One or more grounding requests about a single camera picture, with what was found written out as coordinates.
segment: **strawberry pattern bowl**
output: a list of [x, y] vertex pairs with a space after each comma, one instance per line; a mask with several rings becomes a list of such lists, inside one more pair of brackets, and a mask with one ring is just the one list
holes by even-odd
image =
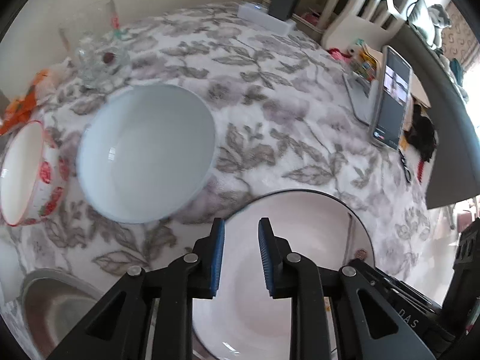
[[42, 122], [15, 136], [0, 173], [0, 209], [10, 226], [34, 225], [58, 206], [69, 177], [68, 161]]

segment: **orange package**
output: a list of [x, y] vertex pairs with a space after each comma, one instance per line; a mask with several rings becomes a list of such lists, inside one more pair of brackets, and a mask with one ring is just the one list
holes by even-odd
[[64, 64], [54, 65], [50, 69], [39, 71], [30, 84], [27, 94], [22, 99], [12, 101], [3, 116], [0, 135], [7, 134], [15, 128], [27, 123], [38, 101], [45, 97], [46, 92], [54, 90], [62, 81]]

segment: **tablecloth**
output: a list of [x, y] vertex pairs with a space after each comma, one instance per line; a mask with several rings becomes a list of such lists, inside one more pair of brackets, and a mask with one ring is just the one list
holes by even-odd
[[[209, 4], [122, 27], [131, 76], [107, 93], [85, 88], [64, 62], [67, 78], [35, 117], [70, 161], [68, 193], [45, 222], [1, 225], [0, 242], [15, 246], [24, 273], [54, 268], [106, 291], [131, 265], [156, 269], [190, 251], [215, 216], [273, 191], [310, 188], [356, 212], [379, 268], [408, 276], [430, 235], [417, 180], [405, 182], [397, 152], [369, 143], [367, 128], [352, 114], [337, 61], [300, 31], [276, 36], [237, 18], [237, 9], [236, 3]], [[171, 217], [115, 223], [85, 200], [76, 178], [77, 147], [112, 93], [158, 81], [205, 100], [216, 125], [217, 162], [205, 188]], [[18, 301], [2, 305], [1, 313], [36, 358]]]

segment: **black charger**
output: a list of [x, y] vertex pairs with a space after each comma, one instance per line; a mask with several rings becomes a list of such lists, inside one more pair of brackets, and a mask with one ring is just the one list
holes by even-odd
[[268, 14], [285, 21], [292, 17], [300, 0], [272, 0], [268, 7]]

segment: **smartphone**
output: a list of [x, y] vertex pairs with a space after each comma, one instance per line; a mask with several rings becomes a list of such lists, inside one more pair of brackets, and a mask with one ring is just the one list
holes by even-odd
[[373, 143], [397, 150], [410, 94], [412, 68], [390, 46], [385, 46], [382, 51], [384, 60], [377, 76], [378, 95], [369, 136]]

